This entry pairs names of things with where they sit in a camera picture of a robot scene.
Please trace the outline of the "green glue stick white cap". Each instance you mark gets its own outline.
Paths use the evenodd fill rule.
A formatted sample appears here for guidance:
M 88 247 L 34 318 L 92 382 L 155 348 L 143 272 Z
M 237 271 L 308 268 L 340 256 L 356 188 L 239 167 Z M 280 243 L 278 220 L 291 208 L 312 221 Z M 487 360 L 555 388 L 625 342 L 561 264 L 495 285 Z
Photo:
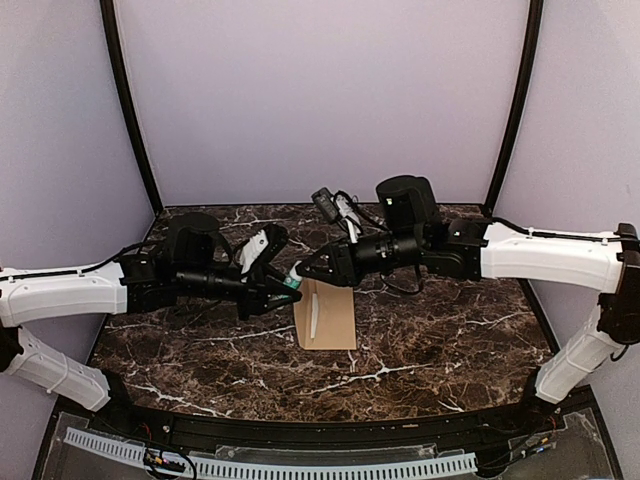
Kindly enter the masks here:
M 296 261 L 287 273 L 283 284 L 288 288 L 288 291 L 280 296 L 281 299 L 293 300 L 294 302 L 299 300 L 299 287 L 302 283 L 302 277 L 297 272 L 299 264 L 300 261 Z

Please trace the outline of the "white letter paper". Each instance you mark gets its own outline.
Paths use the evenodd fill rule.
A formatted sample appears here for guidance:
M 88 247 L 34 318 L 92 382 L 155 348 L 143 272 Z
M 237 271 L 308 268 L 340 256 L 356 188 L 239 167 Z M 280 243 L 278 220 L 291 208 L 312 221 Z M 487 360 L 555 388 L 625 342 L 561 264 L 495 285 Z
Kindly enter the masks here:
M 319 296 L 316 292 L 314 292 L 311 297 L 310 334 L 309 334 L 309 337 L 311 340 L 314 340 L 317 335 L 319 310 L 320 310 Z

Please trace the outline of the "brown paper envelope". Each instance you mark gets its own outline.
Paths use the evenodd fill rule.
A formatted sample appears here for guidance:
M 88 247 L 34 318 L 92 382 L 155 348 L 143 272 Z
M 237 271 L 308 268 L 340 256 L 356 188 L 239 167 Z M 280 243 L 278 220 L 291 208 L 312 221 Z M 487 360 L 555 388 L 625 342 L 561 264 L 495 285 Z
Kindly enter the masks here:
M 294 320 L 299 345 L 304 350 L 343 351 L 357 348 L 354 291 L 349 287 L 304 279 L 302 299 L 294 304 Z M 314 340 L 310 334 L 311 297 L 319 296 L 319 319 Z

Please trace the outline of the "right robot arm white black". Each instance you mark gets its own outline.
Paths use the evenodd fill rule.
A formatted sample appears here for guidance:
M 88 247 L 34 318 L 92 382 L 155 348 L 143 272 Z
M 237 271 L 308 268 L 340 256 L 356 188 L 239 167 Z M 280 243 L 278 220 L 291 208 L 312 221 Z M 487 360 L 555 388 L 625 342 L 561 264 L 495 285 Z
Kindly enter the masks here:
M 425 267 L 454 279 L 532 279 L 598 291 L 585 324 L 539 368 L 532 395 L 511 410 L 517 432 L 534 432 L 547 420 L 549 405 L 563 401 L 614 353 L 638 343 L 639 239 L 633 225 L 581 234 L 519 227 L 498 217 L 445 222 L 430 182 L 413 175 L 382 181 L 376 194 L 385 219 L 379 233 L 327 243 L 297 265 L 298 275 L 355 287 L 368 274 Z

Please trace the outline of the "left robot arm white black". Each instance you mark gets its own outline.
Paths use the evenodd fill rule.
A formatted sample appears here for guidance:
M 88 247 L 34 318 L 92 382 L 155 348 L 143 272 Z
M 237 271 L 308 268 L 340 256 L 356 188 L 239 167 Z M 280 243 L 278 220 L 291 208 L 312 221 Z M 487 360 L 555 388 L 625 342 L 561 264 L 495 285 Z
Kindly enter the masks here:
M 300 301 L 271 265 L 287 230 L 269 223 L 231 248 L 219 221 L 193 212 L 170 220 L 164 239 L 135 243 L 93 265 L 1 272 L 1 371 L 97 412 L 120 436 L 141 427 L 119 376 L 83 365 L 26 329 L 35 320 L 84 314 L 147 313 L 181 298 L 232 302 L 240 319 Z

